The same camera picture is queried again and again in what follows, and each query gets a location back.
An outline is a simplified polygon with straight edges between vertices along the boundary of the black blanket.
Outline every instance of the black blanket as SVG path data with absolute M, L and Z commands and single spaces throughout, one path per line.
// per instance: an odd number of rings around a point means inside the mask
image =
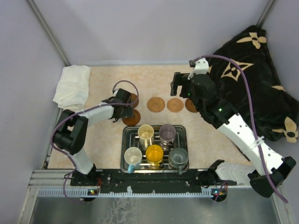
M 250 26 L 214 54 L 235 60 L 244 71 L 252 96 L 258 135 L 272 141 L 286 137 L 288 142 L 295 143 L 299 102 L 281 86 L 267 47 L 266 31 Z M 251 127 L 248 98 L 240 72 L 227 61 L 217 58 L 207 60 L 218 96 L 236 107 Z

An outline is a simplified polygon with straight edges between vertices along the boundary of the round coaster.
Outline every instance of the round coaster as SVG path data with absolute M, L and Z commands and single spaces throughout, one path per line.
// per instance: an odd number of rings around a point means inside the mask
M 137 95 L 136 95 L 136 94 L 133 94 L 133 93 L 131 93 L 131 102 L 134 102 L 134 101 L 136 100 L 136 98 L 137 98 Z M 139 104 L 139 99 L 137 100 L 137 102 L 136 102 L 136 103 L 134 103 L 134 104 L 132 105 L 132 107 L 133 107 L 133 108 L 135 108 L 135 107 L 137 107 L 137 106 L 138 106 L 138 104 Z
M 127 126 L 134 126 L 137 125 L 141 119 L 141 115 L 138 110 L 133 109 L 133 115 L 132 118 L 122 118 L 122 122 Z
M 153 97 L 148 100 L 148 109 L 152 112 L 161 112 L 165 108 L 165 102 L 160 97 Z
M 187 99 L 185 101 L 185 107 L 188 111 L 192 112 L 192 113 L 197 113 L 198 111 L 195 109 L 194 104 L 192 103 L 192 101 L 190 99 Z
M 172 98 L 167 102 L 167 108 L 171 112 L 180 112 L 184 108 L 184 103 L 178 98 Z

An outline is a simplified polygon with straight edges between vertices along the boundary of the gray wall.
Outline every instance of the gray wall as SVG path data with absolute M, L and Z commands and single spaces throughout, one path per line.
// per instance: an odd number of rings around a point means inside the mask
M 264 29 L 268 31 L 267 42 L 282 86 L 297 100 L 299 100 L 298 8 L 297 0 L 278 0 L 264 25 Z M 299 221 L 299 143 L 288 143 L 284 138 L 269 144 L 283 156 L 292 156 L 297 161 L 297 166 L 285 181 L 285 187 L 289 195 L 288 200 Z
M 41 168 L 62 63 L 24 0 L 0 1 L 0 223 L 17 222 Z
M 267 0 L 36 0 L 72 64 L 186 63 L 255 24 Z

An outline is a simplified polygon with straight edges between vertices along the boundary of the cup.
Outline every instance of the cup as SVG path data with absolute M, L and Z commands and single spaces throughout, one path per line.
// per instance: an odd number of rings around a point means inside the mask
M 178 174 L 183 174 L 183 167 L 188 162 L 188 153 L 183 148 L 175 148 L 170 151 L 168 156 L 169 164 L 178 170 Z
M 134 167 L 141 163 L 141 150 L 136 147 L 130 147 L 125 151 L 124 158 L 126 163 L 129 165 L 128 173 L 130 174 L 134 170 Z
M 160 127 L 159 136 L 162 145 L 173 147 L 176 135 L 177 130 L 174 126 L 170 124 L 165 124 Z
M 161 166 L 164 152 L 158 145 L 149 146 L 145 151 L 145 156 L 148 163 L 152 166 Z
M 154 129 L 150 125 L 142 125 L 138 129 L 139 142 L 146 150 L 154 144 Z

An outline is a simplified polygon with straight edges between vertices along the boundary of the metal post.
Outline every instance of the metal post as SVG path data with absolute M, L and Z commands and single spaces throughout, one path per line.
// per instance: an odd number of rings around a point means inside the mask
M 273 9 L 273 6 L 275 4 L 276 0 L 269 0 L 260 19 L 258 20 L 256 26 L 258 28 L 262 28 L 263 27 L 263 24 L 265 23 L 265 20 L 266 18 L 268 17 L 268 15 L 270 14 L 270 12 L 272 11 Z
M 65 66 L 70 66 L 69 59 L 67 58 L 65 51 L 61 47 L 58 39 L 55 37 L 53 31 L 47 24 L 46 20 L 43 18 L 43 15 L 39 11 L 38 7 L 36 6 L 36 3 L 34 0 L 26 0 L 26 2 L 29 4 L 29 7 L 32 9 L 33 14 L 36 16 L 37 20 L 41 24 L 42 28 L 44 29 L 49 41 L 52 43 L 55 51 L 58 53 L 58 56 L 63 61 Z

